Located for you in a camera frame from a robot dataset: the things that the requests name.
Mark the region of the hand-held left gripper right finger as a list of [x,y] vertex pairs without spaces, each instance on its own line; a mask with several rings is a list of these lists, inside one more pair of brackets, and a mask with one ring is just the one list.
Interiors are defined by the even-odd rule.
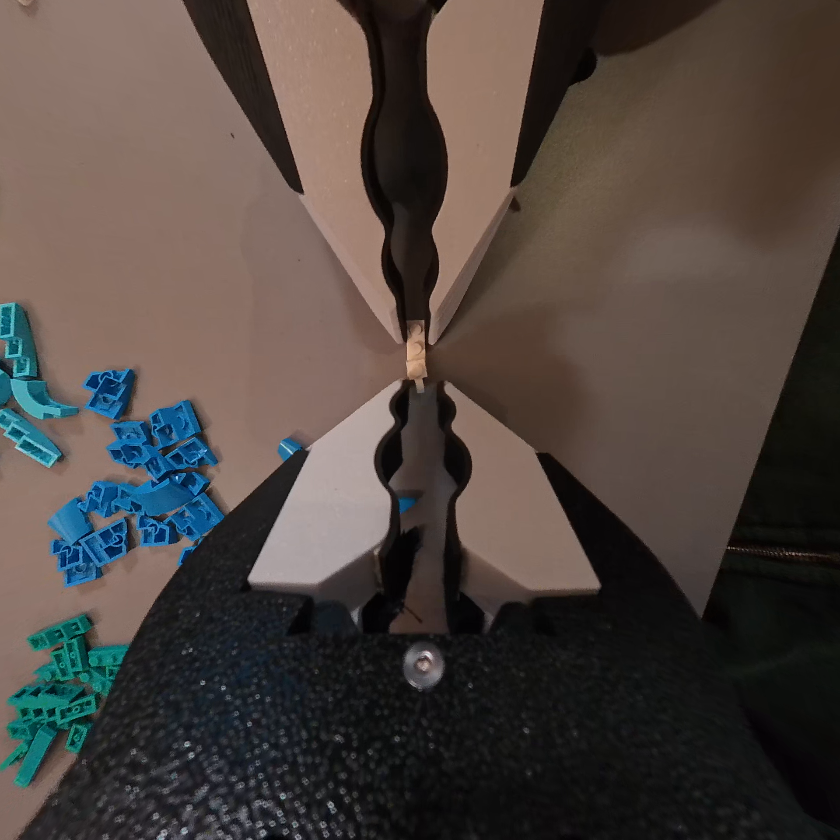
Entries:
[[595,595],[601,582],[537,451],[451,382],[437,386],[449,627],[488,627],[509,603]]

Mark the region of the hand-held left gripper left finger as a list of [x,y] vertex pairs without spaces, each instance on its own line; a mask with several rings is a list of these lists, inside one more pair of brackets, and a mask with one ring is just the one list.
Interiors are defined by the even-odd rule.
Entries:
[[349,611],[375,598],[400,608],[417,533],[401,530],[391,479],[402,466],[402,432],[413,383],[397,380],[306,451],[248,585],[259,592],[335,601]]

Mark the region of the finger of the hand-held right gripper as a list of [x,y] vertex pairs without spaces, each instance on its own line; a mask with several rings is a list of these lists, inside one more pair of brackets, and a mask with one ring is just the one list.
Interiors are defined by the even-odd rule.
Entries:
[[427,341],[454,317],[507,211],[543,1],[450,1],[427,36],[427,94],[447,179]]
[[251,1],[303,205],[384,329],[403,343],[382,269],[385,231],[365,190],[362,140],[373,101],[364,31],[334,1]]

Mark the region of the small pale lego plate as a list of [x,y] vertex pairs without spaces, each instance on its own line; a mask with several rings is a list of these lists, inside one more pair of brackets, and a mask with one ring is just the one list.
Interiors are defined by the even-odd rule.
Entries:
[[425,323],[423,320],[411,320],[406,323],[406,378],[414,382],[418,392],[422,392],[426,377]]

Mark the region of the pile of blue lego pieces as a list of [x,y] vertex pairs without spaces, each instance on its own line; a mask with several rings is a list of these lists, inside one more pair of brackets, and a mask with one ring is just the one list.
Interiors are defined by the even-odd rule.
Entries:
[[134,548],[180,547],[177,567],[224,518],[212,498],[210,468],[218,459],[191,399],[130,419],[136,375],[132,369],[92,371],[82,383],[88,411],[110,421],[107,445],[114,465],[145,480],[98,479],[49,519],[49,553],[67,589],[102,578]]

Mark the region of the pile of teal green lego pieces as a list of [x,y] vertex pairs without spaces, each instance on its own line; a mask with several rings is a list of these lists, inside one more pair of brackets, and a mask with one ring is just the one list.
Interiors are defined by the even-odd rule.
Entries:
[[2,731],[13,748],[1,770],[15,772],[17,788],[33,784],[54,747],[78,756],[112,692],[129,646],[92,644],[93,627],[82,612],[26,637],[41,659],[28,682],[2,696]]

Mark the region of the pile of turquoise lego pieces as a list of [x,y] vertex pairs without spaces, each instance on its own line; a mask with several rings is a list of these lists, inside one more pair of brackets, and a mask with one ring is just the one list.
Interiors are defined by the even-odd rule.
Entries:
[[63,454],[59,447],[36,425],[39,421],[78,415],[79,408],[58,402],[49,393],[47,383],[39,379],[39,360],[35,338],[26,310],[16,302],[1,307],[3,359],[12,372],[2,369],[1,428],[16,450],[39,465],[51,468]]

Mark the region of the person's dark green jacket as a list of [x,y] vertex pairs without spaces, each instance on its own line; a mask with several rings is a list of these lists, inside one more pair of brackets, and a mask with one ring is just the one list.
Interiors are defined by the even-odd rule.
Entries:
[[838,838],[838,243],[703,618],[764,751],[821,838]]

